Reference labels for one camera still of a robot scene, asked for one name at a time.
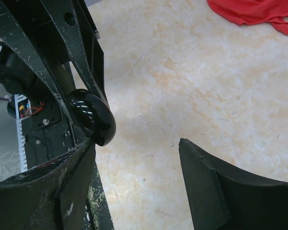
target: red cloth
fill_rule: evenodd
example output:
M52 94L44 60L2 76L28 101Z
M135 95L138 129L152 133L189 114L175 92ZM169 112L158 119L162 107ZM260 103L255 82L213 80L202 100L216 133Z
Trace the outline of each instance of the red cloth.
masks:
M237 25L271 23L278 31L288 35L288 0L207 0L210 8Z

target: floor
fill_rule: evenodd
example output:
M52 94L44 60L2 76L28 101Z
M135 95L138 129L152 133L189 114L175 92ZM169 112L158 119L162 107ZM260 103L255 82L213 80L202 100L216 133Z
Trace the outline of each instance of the floor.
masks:
M116 230L192 229L180 138L288 181L288 36L237 27L205 0L102 0L89 10L117 121L97 149Z

